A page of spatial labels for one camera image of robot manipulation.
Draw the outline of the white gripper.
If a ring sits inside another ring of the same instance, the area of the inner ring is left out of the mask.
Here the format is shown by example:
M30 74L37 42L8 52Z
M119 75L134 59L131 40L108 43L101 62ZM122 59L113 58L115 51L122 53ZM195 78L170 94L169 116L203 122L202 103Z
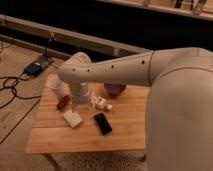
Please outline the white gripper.
M70 84L70 97L74 103L87 103L91 99L91 90L88 83Z

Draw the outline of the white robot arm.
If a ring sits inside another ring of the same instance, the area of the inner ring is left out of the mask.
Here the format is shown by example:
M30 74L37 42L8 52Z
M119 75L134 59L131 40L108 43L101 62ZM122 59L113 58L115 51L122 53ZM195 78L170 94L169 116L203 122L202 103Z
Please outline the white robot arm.
M58 76L77 101L90 82L148 86L148 171L213 171L213 52L176 48L97 63L78 52Z

